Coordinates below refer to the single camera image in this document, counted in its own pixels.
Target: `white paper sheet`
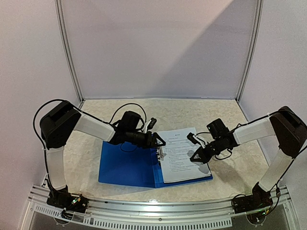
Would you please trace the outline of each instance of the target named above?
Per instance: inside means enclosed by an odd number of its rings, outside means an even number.
[[[207,164],[191,162],[190,157],[199,148],[187,139],[189,133],[196,133],[195,128],[185,128],[158,132],[166,142],[162,147],[161,168],[164,183],[186,181],[210,176]]]

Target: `blue binder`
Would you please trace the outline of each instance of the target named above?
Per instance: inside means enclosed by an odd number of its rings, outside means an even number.
[[[212,175],[193,180],[164,183],[156,149],[136,148],[125,142],[122,146],[103,143],[98,181],[138,187],[161,188],[212,180]]]

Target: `marble tabletop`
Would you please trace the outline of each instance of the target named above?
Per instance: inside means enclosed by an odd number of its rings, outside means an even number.
[[[217,118],[221,118],[229,129],[246,122],[234,100],[86,100],[82,109],[109,121],[118,107],[130,102],[139,103],[148,118],[157,119],[153,132],[187,127],[196,127],[197,132],[208,131],[207,124]],[[120,119],[127,110],[142,115],[140,108],[128,105],[117,113],[114,121]],[[212,140],[210,134],[204,134],[204,137],[208,141]],[[101,148],[101,140],[73,131],[64,151],[65,178],[69,192],[126,201],[184,202],[219,199],[251,193],[252,187],[268,168],[259,144],[251,141],[236,147],[233,155],[226,160],[211,159],[209,166],[213,174],[212,181],[157,189],[102,184],[98,182]],[[219,157],[228,154],[225,151]]]

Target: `black cable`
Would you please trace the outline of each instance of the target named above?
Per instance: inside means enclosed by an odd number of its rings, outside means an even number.
[[[132,151],[125,151],[125,150],[122,149],[122,145],[123,145],[123,143],[121,143],[121,145],[120,145],[120,150],[122,150],[123,152],[134,152],[134,151],[138,148],[138,147],[136,146],[135,149],[132,150]]]
[[[290,113],[290,114],[294,115],[294,116],[303,124],[303,126],[305,126],[305,128],[307,128],[307,126],[306,126],[306,124],[303,122],[303,120],[302,120],[299,116],[297,116],[295,113],[293,113],[292,111],[277,110],[277,111],[274,111],[274,112],[272,112],[272,113],[270,113],[270,114],[268,114],[268,115],[265,115],[265,116],[262,116],[262,117],[259,117],[259,118],[255,119],[255,120],[253,120],[253,121],[247,122],[247,123],[245,123],[245,124],[240,124],[240,123],[239,123],[233,130],[231,130],[231,132],[232,132],[232,131],[235,131],[237,128],[239,128],[239,127],[241,127],[241,126],[246,126],[246,125],[252,124],[252,123],[254,123],[254,122],[256,122],[256,121],[259,121],[259,120],[261,120],[261,119],[263,119],[263,118],[272,116],[273,114],[276,114],[276,113],[281,113],[281,114],[282,114],[282,113]]]
[[[114,114],[113,114],[112,117],[111,117],[111,120],[110,120],[108,123],[111,124],[111,122],[113,121],[113,118],[114,118],[115,114],[116,114],[122,107],[124,107],[124,106],[126,106],[126,105],[129,105],[129,104],[136,105],[136,106],[138,106],[138,107],[140,107],[140,108],[142,109],[142,111],[143,111],[143,113],[144,113],[144,115],[145,115],[145,121],[144,121],[144,122],[146,123],[146,121],[147,121],[147,115],[146,115],[146,113],[145,113],[145,110],[143,109],[142,106],[140,106],[140,105],[137,104],[137,103],[126,103],[126,104],[123,104],[120,108],[118,108],[118,109],[114,112]]]
[[[197,135],[199,135],[199,134],[204,134],[204,133],[209,133],[209,134],[210,134],[210,132],[200,132],[200,133],[197,133],[197,134],[195,134],[195,135],[197,136]]]
[[[275,206],[267,214],[265,214],[266,216],[269,215],[271,212],[273,212],[274,209],[276,209],[278,202],[279,202],[279,198],[277,198],[277,202],[276,202]]]
[[[230,151],[229,149],[227,149],[227,151],[228,151],[228,152],[230,152],[230,155],[229,155],[229,156],[227,156],[227,157],[224,157],[224,158],[218,158],[218,157],[216,157],[216,155],[215,155],[214,157],[215,157],[217,160],[219,160],[219,161],[225,160],[225,159],[227,159],[227,158],[231,157],[231,155],[232,155],[232,151]]]
[[[231,199],[231,206],[234,206],[234,199],[236,199],[238,196],[246,196],[245,194],[238,194],[234,198]]]
[[[277,196],[277,202],[276,202],[276,204],[275,204],[275,206],[274,206],[273,208],[272,208],[272,205],[271,205],[271,207],[269,208],[269,211],[265,214],[266,216],[267,216],[268,214],[270,214],[271,212],[273,212],[274,209],[276,209],[276,207],[277,207],[277,205],[278,205],[279,198],[280,198],[280,189],[279,189],[277,183],[276,183],[276,196]]]
[[[94,119],[96,119],[98,121],[101,121],[101,122],[103,122],[105,124],[108,124],[108,122],[102,121],[101,119],[99,119],[99,118],[97,118],[97,117],[95,117],[95,116],[93,116],[91,114],[88,114],[87,112],[82,111],[77,106],[75,106],[72,103],[70,103],[69,101],[63,100],[63,99],[53,99],[53,100],[50,100],[50,101],[44,103],[42,106],[39,107],[39,109],[36,111],[36,113],[35,113],[35,115],[33,117],[33,130],[34,130],[36,136],[38,137],[38,139],[40,140],[40,142],[42,143],[43,148],[44,148],[45,168],[46,168],[47,177],[48,177],[47,184],[48,184],[48,187],[50,188],[50,191],[53,193],[53,190],[55,190],[55,188],[52,186],[52,184],[50,182],[49,170],[48,170],[48,165],[47,165],[47,151],[46,151],[47,148],[46,148],[46,145],[45,145],[43,139],[40,137],[40,135],[38,134],[38,132],[36,130],[36,127],[35,127],[35,121],[36,121],[36,117],[37,117],[38,113],[42,110],[42,108],[44,108],[46,105],[48,105],[48,104],[50,104],[52,102],[67,102],[67,103],[71,104],[76,110],[78,110],[81,113],[84,113],[84,114],[86,114],[86,115],[88,115],[88,116],[90,116],[90,117],[92,117],[92,118],[94,118]]]

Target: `white wall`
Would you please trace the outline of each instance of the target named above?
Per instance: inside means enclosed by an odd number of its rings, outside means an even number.
[[[248,81],[240,102],[249,120],[289,106],[307,122],[307,2],[265,0]],[[261,140],[267,160],[274,138]],[[307,229],[307,152],[284,177],[302,229]]]
[[[77,98],[54,1],[2,0],[0,22],[0,229],[15,230],[45,174],[33,115],[47,100]]]
[[[65,0],[85,98],[235,98],[257,0]]]

